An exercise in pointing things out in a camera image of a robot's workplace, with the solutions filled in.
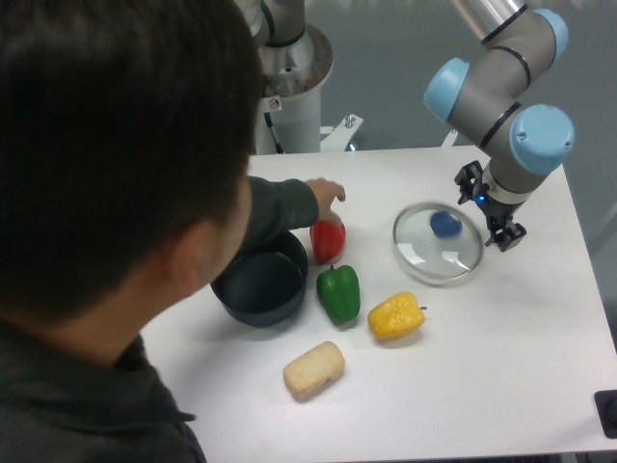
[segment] green bell pepper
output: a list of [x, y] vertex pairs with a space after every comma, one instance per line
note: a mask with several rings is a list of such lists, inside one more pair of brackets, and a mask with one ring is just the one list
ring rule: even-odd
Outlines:
[[317, 277], [317, 296], [330, 318], [336, 322], [353, 320], [360, 312], [360, 282], [356, 271], [341, 265]]

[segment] floor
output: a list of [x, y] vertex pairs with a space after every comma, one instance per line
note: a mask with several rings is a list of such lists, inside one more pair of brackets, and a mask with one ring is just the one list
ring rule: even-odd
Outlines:
[[[588, 245], [594, 244], [598, 224], [617, 202], [617, 131], [612, 127], [617, 116], [617, 0], [528, 4], [553, 10], [569, 26], [567, 51], [520, 101], [557, 106], [573, 120], [577, 141], [565, 169], [583, 234]], [[449, 127], [424, 107], [424, 90], [449, 59], [474, 62], [484, 53], [450, 2], [306, 0], [306, 5], [307, 22], [328, 37], [335, 56], [322, 91], [322, 125], [337, 125], [346, 114], [358, 114], [364, 118], [356, 137], [361, 150], [440, 145]], [[591, 258], [617, 340], [617, 238]], [[614, 460], [617, 454], [578, 456], [580, 463]]]

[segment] hand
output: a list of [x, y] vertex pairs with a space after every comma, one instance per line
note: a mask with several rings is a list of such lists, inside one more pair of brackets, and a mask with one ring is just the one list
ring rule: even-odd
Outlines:
[[345, 201], [345, 189], [335, 181], [329, 181], [324, 178], [307, 180], [305, 182], [317, 198], [319, 204], [319, 219], [330, 222], [333, 225], [340, 225], [341, 220], [331, 207], [335, 198], [339, 201]]

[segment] man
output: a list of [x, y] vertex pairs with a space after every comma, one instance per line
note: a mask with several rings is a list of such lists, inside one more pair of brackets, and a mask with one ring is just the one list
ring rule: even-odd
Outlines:
[[0, 4], [0, 461], [205, 461], [140, 330], [344, 199], [247, 177], [260, 95], [228, 0]]

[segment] black pot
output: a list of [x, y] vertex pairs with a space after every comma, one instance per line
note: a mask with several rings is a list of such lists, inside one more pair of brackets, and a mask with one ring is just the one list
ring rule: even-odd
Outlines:
[[285, 320], [300, 308], [308, 273], [304, 246], [286, 231], [239, 253], [211, 286], [232, 317], [263, 327]]

